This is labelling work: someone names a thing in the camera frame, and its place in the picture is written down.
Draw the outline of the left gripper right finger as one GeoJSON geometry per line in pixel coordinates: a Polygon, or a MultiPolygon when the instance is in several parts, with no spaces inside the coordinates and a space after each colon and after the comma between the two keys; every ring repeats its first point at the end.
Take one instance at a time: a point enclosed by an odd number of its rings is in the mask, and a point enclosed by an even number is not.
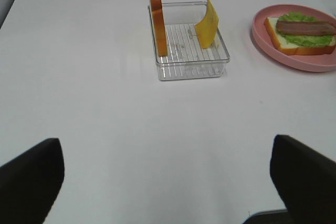
{"type": "Polygon", "coordinates": [[[335,162],[289,135],[276,135],[270,177],[295,223],[335,223],[335,162]]]}

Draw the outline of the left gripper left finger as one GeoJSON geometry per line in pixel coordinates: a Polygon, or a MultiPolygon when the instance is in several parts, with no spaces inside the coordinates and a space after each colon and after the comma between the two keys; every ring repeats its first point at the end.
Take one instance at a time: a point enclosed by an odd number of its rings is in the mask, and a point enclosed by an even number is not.
{"type": "Polygon", "coordinates": [[[64,177],[57,138],[48,138],[2,165],[1,223],[44,223],[64,177]]]}

